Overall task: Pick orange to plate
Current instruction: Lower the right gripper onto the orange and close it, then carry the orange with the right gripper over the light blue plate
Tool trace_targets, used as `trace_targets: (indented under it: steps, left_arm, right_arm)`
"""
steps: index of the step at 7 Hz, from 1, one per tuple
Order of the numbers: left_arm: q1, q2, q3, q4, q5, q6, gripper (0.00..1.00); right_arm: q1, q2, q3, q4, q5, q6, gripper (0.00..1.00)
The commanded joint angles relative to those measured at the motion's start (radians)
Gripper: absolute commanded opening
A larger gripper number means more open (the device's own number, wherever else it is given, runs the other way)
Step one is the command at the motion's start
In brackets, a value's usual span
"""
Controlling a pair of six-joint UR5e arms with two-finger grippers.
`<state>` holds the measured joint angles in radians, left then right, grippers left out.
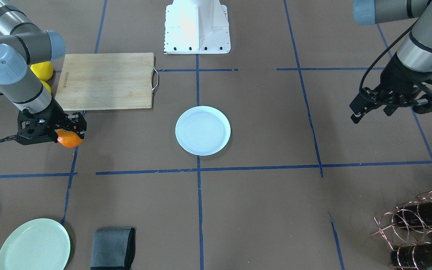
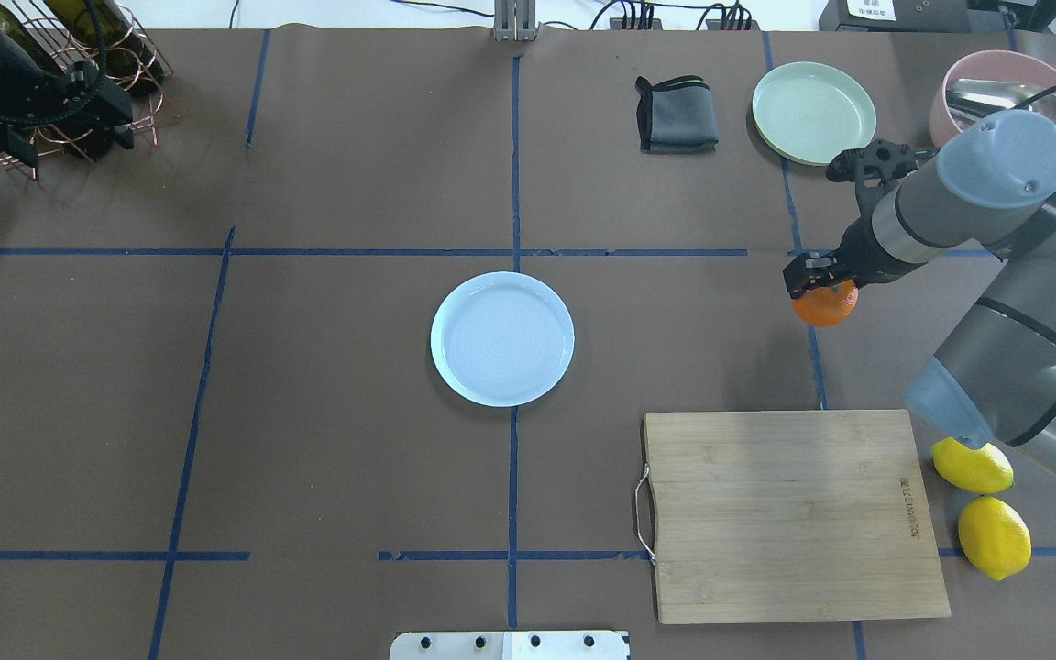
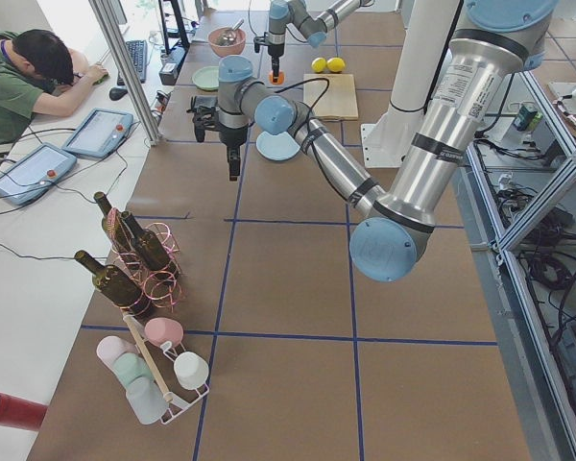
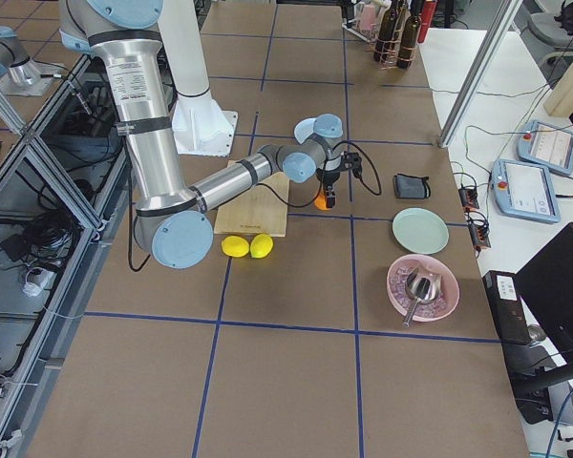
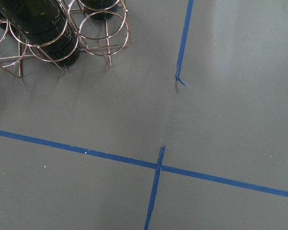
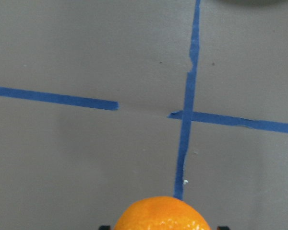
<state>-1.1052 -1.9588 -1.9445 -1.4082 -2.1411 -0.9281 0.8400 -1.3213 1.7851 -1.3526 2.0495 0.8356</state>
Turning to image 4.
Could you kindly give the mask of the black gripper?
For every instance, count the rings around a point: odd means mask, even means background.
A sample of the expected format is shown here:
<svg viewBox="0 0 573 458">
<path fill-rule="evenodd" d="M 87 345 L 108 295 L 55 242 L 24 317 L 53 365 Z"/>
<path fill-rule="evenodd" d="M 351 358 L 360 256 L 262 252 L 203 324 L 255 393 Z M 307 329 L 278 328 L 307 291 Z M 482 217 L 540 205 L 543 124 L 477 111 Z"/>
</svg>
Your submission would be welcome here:
<svg viewBox="0 0 573 458">
<path fill-rule="evenodd" d="M 356 178 L 363 175 L 362 157 L 358 153 L 346 152 L 338 158 L 337 166 L 333 169 L 328 164 L 323 164 L 316 170 L 316 177 L 325 187 L 326 207 L 333 208 L 335 205 L 335 191 L 333 184 L 345 172 L 352 172 Z"/>
</svg>

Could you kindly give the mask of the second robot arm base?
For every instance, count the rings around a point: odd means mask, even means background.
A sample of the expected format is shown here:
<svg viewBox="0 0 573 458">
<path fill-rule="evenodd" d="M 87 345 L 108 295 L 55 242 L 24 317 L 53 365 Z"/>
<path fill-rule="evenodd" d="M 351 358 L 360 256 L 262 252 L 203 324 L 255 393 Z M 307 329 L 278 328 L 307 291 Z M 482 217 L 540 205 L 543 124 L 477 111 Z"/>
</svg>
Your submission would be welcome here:
<svg viewBox="0 0 573 458">
<path fill-rule="evenodd" d="M 5 95 L 41 96 L 51 86 L 53 73 L 34 61 L 15 31 L 0 26 L 0 90 Z"/>
</svg>

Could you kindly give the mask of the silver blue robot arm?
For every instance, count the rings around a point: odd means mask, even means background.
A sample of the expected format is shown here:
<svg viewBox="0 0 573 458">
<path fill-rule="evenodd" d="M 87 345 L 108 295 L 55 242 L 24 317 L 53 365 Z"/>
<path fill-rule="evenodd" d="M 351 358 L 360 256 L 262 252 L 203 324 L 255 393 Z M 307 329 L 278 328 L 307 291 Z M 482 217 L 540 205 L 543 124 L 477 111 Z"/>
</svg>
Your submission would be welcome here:
<svg viewBox="0 0 573 458">
<path fill-rule="evenodd" d="M 193 3 L 63 1 L 59 10 L 64 46 L 105 66 L 141 192 L 131 235 L 160 264 L 200 262 L 214 236 L 207 212 L 276 173 L 317 178 L 318 196 L 333 202 L 333 183 L 361 171 L 360 156 L 344 149 L 341 119 L 320 114 L 300 123 L 293 144 L 266 145 L 187 185 L 180 155 L 227 155 L 237 118 L 211 94 Z"/>
</svg>

